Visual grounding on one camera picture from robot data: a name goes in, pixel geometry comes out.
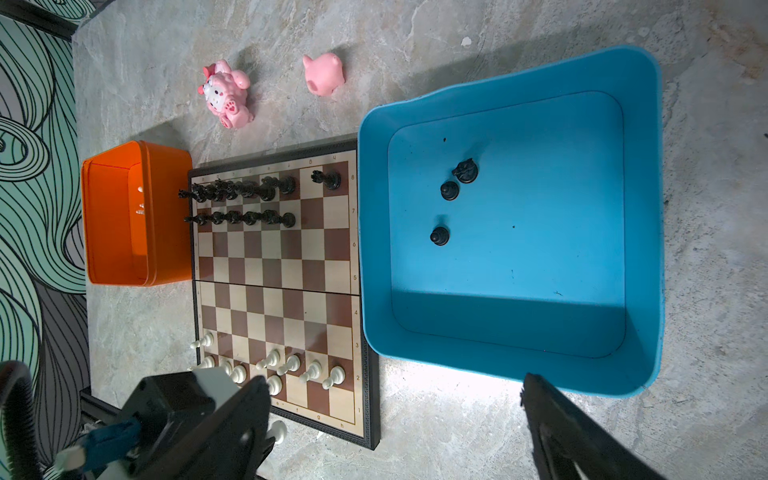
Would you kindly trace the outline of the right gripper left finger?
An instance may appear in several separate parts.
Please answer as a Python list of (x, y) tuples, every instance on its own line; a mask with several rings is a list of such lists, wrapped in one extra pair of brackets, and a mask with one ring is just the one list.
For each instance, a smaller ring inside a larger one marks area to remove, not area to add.
[(139, 479), (255, 479), (273, 450), (269, 425), (271, 396), (267, 381), (257, 377), (239, 387), (226, 374), (197, 374), (202, 392), (216, 409), (158, 459)]

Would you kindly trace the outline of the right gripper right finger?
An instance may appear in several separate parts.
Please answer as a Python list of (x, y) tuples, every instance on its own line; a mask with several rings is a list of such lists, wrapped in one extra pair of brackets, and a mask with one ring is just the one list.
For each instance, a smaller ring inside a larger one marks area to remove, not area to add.
[(528, 373), (521, 391), (533, 460), (541, 479), (660, 479), (543, 376)]

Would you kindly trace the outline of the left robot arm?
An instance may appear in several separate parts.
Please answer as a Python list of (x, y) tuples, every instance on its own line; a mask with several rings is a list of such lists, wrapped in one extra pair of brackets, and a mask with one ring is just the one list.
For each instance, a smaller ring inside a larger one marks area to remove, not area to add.
[[(197, 368), (143, 378), (109, 423), (81, 435), (60, 451), (58, 475), (74, 479), (101, 470), (108, 478), (145, 474), (168, 455), (191, 450), (200, 427), (238, 387), (222, 367)], [(42, 479), (36, 447), (31, 373), (20, 361), (1, 363), (1, 412), (7, 468), (13, 479)]]

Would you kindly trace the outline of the chess board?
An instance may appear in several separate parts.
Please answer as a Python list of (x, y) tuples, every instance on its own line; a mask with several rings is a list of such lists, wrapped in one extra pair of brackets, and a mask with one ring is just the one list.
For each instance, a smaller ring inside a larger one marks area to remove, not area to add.
[[(311, 180), (336, 170), (337, 190)], [(363, 331), (357, 142), (326, 141), (190, 171), (200, 367), (262, 377), (274, 414), (368, 449), (379, 361)]]

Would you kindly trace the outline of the blue plastic tray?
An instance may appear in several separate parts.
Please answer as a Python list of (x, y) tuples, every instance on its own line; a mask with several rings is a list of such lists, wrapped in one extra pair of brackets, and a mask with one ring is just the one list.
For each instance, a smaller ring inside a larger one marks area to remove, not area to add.
[[(665, 324), (661, 97), (655, 58), (619, 46), (372, 109), (358, 133), (371, 347), (583, 394), (649, 387)], [(452, 170), (469, 158), (479, 174), (463, 184)]]

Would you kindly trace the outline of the black pawn in tray lower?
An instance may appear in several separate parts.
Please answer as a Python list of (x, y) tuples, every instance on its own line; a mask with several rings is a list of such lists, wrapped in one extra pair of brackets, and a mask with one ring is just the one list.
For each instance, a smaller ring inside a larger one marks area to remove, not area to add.
[(444, 226), (437, 226), (432, 230), (429, 238), (436, 246), (444, 246), (450, 240), (450, 231)]

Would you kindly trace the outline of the black pawn in tray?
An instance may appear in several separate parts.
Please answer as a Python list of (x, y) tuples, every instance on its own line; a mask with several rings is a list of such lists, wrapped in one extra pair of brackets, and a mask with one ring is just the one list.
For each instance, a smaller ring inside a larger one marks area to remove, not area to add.
[(444, 226), (437, 226), (432, 230), (429, 238), (436, 246), (444, 246), (450, 240), (450, 231)]
[(460, 187), (454, 181), (446, 181), (440, 186), (440, 193), (444, 200), (453, 201), (459, 196)]

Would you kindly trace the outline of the orange plastic tray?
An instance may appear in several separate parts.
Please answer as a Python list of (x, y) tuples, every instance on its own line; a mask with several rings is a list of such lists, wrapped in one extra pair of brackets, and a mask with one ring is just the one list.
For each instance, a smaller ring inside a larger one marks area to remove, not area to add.
[(151, 287), (192, 278), (185, 150), (130, 141), (81, 167), (88, 278)]

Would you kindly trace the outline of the black rook alone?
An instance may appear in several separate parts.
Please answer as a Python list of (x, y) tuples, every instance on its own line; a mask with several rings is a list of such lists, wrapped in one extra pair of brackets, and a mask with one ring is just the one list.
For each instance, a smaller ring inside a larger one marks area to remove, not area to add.
[(337, 190), (342, 184), (342, 177), (336, 170), (330, 172), (313, 170), (311, 173), (311, 180), (314, 183), (323, 185), (328, 190)]

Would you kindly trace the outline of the black knight in tray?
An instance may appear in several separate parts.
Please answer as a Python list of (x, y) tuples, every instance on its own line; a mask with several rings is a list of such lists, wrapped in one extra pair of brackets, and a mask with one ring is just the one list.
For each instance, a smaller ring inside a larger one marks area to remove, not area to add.
[(479, 174), (479, 167), (472, 158), (459, 162), (452, 170), (452, 175), (463, 184), (474, 182)]

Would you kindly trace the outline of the pink kitty toy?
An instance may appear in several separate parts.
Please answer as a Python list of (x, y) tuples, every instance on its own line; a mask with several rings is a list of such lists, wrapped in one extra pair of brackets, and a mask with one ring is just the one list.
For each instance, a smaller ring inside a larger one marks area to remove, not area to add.
[(227, 129), (240, 129), (253, 121), (247, 107), (249, 77), (242, 70), (233, 70), (226, 60), (204, 66), (205, 82), (198, 93), (205, 97), (206, 106)]

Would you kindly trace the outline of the pink pig toy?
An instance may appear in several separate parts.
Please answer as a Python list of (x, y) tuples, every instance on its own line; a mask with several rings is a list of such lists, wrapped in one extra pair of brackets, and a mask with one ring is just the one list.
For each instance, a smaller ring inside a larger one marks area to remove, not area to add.
[(324, 53), (315, 59), (304, 55), (302, 63), (308, 90), (316, 96), (330, 96), (345, 83), (342, 61), (334, 53)]

